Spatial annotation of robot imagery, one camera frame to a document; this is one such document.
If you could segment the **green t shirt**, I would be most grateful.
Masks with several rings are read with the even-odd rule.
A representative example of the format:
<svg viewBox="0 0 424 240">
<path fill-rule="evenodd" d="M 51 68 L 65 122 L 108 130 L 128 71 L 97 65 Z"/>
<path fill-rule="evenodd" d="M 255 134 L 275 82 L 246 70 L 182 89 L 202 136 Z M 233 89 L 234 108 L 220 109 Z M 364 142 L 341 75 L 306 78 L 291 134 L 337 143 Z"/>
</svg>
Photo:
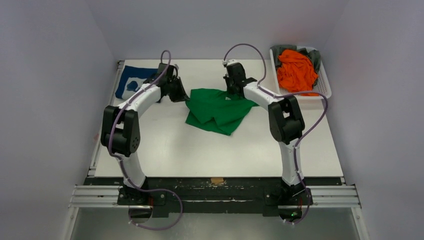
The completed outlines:
<svg viewBox="0 0 424 240">
<path fill-rule="evenodd" d="M 189 110 L 186 124 L 225 136 L 231 136 L 251 109 L 258 106 L 238 95 L 211 88 L 192 89 L 185 104 Z"/>
</svg>

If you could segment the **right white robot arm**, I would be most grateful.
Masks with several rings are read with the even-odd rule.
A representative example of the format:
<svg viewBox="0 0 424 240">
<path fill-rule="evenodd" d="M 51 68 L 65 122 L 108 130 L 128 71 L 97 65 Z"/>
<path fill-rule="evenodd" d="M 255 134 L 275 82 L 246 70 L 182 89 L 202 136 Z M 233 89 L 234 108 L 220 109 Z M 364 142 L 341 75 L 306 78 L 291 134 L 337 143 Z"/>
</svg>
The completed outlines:
<svg viewBox="0 0 424 240">
<path fill-rule="evenodd" d="M 278 97 L 262 87 L 253 77 L 246 77 L 244 66 L 237 60 L 223 60 L 226 74 L 223 77 L 227 90 L 250 100 L 267 110 L 269 130 L 279 144 L 282 161 L 282 189 L 280 196 L 288 204 L 294 203 L 306 190 L 300 157 L 299 140 L 303 136 L 305 122 L 294 96 Z"/>
</svg>

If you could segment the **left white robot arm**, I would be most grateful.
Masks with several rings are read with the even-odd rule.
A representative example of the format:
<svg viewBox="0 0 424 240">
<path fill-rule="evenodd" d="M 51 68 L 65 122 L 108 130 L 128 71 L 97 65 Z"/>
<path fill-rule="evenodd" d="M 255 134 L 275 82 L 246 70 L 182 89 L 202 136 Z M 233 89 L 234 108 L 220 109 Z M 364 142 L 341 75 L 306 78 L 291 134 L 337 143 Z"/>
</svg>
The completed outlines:
<svg viewBox="0 0 424 240">
<path fill-rule="evenodd" d="M 140 117 L 165 96 L 174 103 L 190 98 L 178 67 L 166 63 L 160 63 L 157 68 L 125 66 L 115 96 L 123 102 L 104 109 L 100 143 L 116 158 L 124 184 L 132 188 L 130 199 L 142 205 L 148 201 L 149 191 L 143 187 L 146 175 L 137 154 L 141 143 Z"/>
</svg>

